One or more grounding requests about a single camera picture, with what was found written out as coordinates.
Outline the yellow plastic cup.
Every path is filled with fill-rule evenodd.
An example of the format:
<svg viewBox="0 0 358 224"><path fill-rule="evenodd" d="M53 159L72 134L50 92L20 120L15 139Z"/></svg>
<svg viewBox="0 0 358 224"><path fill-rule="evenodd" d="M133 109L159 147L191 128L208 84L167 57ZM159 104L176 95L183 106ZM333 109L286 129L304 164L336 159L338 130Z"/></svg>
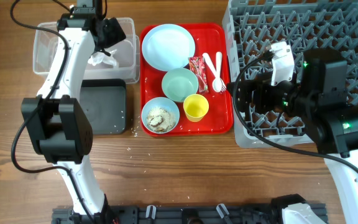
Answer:
<svg viewBox="0 0 358 224"><path fill-rule="evenodd" d="M192 94L184 100L183 109L187 119L196 123L208 113L209 102L203 95Z"/></svg>

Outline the red snack wrapper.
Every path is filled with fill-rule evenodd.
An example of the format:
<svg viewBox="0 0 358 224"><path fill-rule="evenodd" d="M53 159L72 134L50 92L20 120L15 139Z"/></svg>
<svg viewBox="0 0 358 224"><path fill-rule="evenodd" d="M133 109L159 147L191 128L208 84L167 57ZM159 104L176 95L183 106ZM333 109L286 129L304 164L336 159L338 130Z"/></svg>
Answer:
<svg viewBox="0 0 358 224"><path fill-rule="evenodd" d="M196 75L198 79L199 93L202 95L209 93L204 58L202 56L194 56L190 57L188 60L190 70Z"/></svg>

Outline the green bowl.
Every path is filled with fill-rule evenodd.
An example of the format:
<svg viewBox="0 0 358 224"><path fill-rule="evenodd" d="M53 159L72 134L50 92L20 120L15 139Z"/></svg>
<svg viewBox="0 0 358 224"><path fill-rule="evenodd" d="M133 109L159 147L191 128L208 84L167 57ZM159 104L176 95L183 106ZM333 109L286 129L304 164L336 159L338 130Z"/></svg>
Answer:
<svg viewBox="0 0 358 224"><path fill-rule="evenodd" d="M198 78L186 68L170 70L162 78L162 91L167 98L182 103L198 92Z"/></svg>

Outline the light blue rice bowl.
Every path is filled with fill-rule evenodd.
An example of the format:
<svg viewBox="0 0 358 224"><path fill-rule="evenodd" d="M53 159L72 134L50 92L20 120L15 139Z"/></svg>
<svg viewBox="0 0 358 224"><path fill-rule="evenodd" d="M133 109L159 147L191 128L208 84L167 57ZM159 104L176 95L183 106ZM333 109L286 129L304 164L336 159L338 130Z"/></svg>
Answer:
<svg viewBox="0 0 358 224"><path fill-rule="evenodd" d="M142 124L153 134L167 134L177 126L180 111L177 104L165 97L156 97L144 105L141 113Z"/></svg>

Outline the rice and food scraps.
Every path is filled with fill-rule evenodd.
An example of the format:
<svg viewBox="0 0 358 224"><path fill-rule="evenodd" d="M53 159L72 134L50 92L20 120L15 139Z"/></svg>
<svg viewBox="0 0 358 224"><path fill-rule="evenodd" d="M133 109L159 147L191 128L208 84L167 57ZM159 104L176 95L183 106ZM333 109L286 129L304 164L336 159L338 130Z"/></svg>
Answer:
<svg viewBox="0 0 358 224"><path fill-rule="evenodd" d="M174 114L161 107L152 108L147 115L147 126L155 133L170 131L175 124Z"/></svg>

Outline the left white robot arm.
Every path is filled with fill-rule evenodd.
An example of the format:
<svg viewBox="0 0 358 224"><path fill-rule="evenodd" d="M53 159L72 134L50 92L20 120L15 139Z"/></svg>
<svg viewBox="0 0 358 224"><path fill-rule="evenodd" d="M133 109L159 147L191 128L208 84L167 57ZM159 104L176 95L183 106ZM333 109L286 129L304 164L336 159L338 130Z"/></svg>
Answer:
<svg viewBox="0 0 358 224"><path fill-rule="evenodd" d="M80 106L80 90L89 58L108 54L107 48L126 38L116 18L108 19L106 1L78 1L62 14L56 30L57 52L45 83L34 98L24 98L24 122L11 146L11 160L28 172L16 159L16 146L27 130L34 151L58 170L73 199L71 218L78 223L113 223L115 216L100 189L90 163L93 130Z"/></svg>

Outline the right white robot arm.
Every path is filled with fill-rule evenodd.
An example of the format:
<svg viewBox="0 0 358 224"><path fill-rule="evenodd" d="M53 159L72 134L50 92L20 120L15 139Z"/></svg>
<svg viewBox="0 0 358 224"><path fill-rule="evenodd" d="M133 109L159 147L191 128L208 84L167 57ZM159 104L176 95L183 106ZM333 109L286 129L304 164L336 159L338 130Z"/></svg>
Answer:
<svg viewBox="0 0 358 224"><path fill-rule="evenodd" d="M305 124L306 135L317 152L279 145L242 125L262 142L278 149L324 159L336 185L347 223L358 223L358 106L347 102L347 60L334 49L304 52L300 84L291 80L243 80L227 84L236 115L242 105L255 105L259 113L278 109Z"/></svg>

